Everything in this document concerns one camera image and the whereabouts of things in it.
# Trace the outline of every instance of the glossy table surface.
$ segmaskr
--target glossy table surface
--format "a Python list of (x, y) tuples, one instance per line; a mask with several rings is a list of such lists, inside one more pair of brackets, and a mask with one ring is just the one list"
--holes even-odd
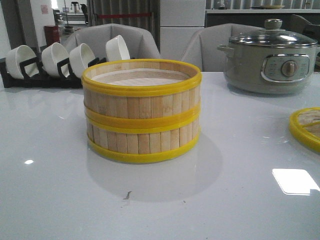
[(288, 130), (291, 113), (319, 107), (320, 74), (270, 96), (203, 73), (199, 142), (154, 164), (92, 151), (83, 98), (1, 81), (0, 239), (320, 238), (320, 154)]

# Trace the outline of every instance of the control knob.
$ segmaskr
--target control knob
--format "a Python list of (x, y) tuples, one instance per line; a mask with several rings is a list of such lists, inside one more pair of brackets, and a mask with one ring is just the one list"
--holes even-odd
[(298, 70), (298, 64), (292, 60), (286, 61), (281, 67), (281, 72), (286, 77), (292, 77), (293, 75), (296, 74), (297, 70)]

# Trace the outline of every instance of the red container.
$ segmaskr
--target red container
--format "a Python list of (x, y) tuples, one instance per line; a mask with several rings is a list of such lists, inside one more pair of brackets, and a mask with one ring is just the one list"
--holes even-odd
[(60, 43), (58, 26), (47, 25), (43, 28), (47, 47), (52, 45), (53, 43)]

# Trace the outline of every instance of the gray chair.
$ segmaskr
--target gray chair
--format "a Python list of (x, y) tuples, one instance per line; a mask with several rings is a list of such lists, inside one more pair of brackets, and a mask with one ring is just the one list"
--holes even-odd
[(198, 66), (202, 72), (223, 72), (226, 54), (217, 47), (227, 45), (231, 36), (257, 29), (261, 27), (235, 23), (201, 29), (191, 37), (181, 61)]
[(102, 59), (106, 57), (107, 41), (118, 35), (123, 37), (131, 58), (161, 58), (155, 40), (149, 31), (115, 23), (90, 26), (77, 30), (68, 37), (63, 46), (70, 52), (78, 45), (85, 43), (92, 49), (95, 57)]
[(305, 19), (303, 16), (292, 14), (290, 16), (289, 31), (303, 34), (306, 26), (311, 24), (312, 23)]

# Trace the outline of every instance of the white bowl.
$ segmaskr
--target white bowl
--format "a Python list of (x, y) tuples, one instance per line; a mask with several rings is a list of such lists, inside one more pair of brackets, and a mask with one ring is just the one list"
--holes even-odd
[[(21, 73), (20, 63), (36, 57), (35, 52), (27, 45), (21, 45), (10, 50), (5, 57), (5, 65), (8, 73), (15, 79), (24, 79)], [(39, 73), (36, 63), (32, 63), (25, 68), (29, 77)]]
[(105, 44), (106, 58), (109, 62), (130, 59), (127, 44), (121, 35), (118, 35)]
[[(44, 49), (41, 56), (44, 70), (51, 77), (59, 78), (60, 76), (57, 68), (57, 63), (69, 57), (69, 53), (67, 52), (65, 47), (60, 43), (55, 42)], [(69, 76), (67, 64), (62, 66), (61, 71), (65, 77)]]
[(88, 68), (88, 63), (96, 58), (94, 52), (85, 43), (72, 49), (69, 55), (71, 68), (78, 78), (81, 78), (83, 71)]

